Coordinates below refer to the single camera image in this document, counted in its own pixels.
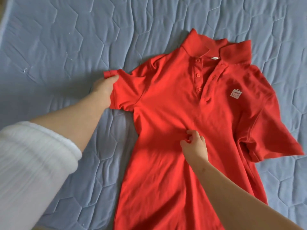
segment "rolled-up white sleeve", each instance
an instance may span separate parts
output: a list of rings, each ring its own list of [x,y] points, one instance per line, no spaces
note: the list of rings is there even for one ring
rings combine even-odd
[[[1,229],[31,229],[81,156],[71,140],[35,123],[0,131]]]

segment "person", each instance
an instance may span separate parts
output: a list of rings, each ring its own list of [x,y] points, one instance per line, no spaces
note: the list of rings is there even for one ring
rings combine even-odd
[[[29,230],[67,176],[77,169],[118,76],[100,79],[77,104],[0,131],[0,223]],[[208,161],[206,143],[195,130],[180,142],[183,155],[226,230],[302,229],[238,187]]]

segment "red polo shirt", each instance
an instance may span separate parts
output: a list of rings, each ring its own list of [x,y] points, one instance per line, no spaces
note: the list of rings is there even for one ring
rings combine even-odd
[[[255,162],[302,149],[282,124],[274,90],[251,41],[213,40],[192,29],[182,45],[119,74],[112,109],[133,111],[139,138],[118,200],[114,229],[223,229],[179,142],[195,129],[209,161],[267,203]]]

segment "hexagonal quilting pattern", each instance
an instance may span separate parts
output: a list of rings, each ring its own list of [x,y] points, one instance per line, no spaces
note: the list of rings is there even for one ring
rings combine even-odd
[[[0,30],[0,128],[76,102],[103,70],[131,71],[174,50],[194,27],[213,38],[252,40],[253,63],[307,151],[306,6],[307,0],[8,0]],[[136,138],[131,113],[106,110],[78,170],[39,224],[112,229]],[[307,228],[307,157],[257,168],[269,205]]]

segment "red sleeve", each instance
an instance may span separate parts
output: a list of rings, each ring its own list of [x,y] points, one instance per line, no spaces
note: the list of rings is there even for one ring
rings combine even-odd
[[[266,101],[248,132],[246,146],[253,162],[303,155],[299,143],[282,123],[275,93]]]
[[[104,78],[119,75],[111,94],[111,109],[134,110],[135,104],[149,87],[150,80],[157,71],[157,61],[162,56],[158,55],[149,59],[134,69],[131,74],[127,74],[122,69],[104,72]]]

